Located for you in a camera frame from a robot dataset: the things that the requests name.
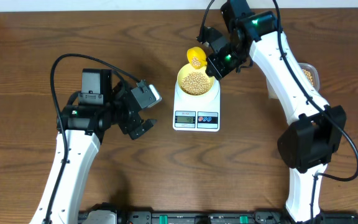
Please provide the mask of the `yellow plastic measuring scoop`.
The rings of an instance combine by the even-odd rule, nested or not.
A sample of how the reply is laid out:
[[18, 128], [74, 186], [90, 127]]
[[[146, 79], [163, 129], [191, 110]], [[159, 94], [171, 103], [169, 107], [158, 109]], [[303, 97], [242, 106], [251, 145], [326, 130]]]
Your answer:
[[200, 47], [192, 47], [188, 49], [186, 56], [190, 65], [195, 69], [201, 69], [207, 65], [207, 56], [204, 50]]

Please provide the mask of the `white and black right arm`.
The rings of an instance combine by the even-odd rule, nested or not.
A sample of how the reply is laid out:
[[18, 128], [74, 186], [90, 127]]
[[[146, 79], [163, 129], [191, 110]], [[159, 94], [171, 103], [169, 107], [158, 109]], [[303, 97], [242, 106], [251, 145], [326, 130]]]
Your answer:
[[292, 223], [323, 221], [318, 205], [321, 178], [338, 150], [346, 114], [332, 107], [306, 79], [293, 56], [281, 25], [279, 11], [254, 13], [246, 1], [221, 6], [230, 38], [202, 26], [198, 41], [212, 48], [206, 73], [217, 80], [255, 63], [276, 94], [288, 128], [277, 141], [278, 151], [290, 169], [285, 210]]

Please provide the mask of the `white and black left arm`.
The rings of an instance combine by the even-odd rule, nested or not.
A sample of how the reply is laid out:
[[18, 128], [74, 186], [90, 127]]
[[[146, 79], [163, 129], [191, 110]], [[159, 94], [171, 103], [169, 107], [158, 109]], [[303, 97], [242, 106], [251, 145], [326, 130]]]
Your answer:
[[[131, 90], [136, 96], [138, 93], [147, 93], [140, 98], [146, 100], [146, 108], [161, 101], [162, 97], [153, 85]], [[140, 127], [127, 132], [135, 140], [154, 124], [154, 119], [148, 119]], [[99, 152], [101, 142], [96, 133], [87, 135], [85, 130], [68, 129], [57, 135], [57, 145], [52, 168], [36, 210], [30, 223], [78, 223], [79, 211], [86, 181], [91, 165]], [[118, 223], [118, 212], [97, 209], [89, 212], [82, 223]]]

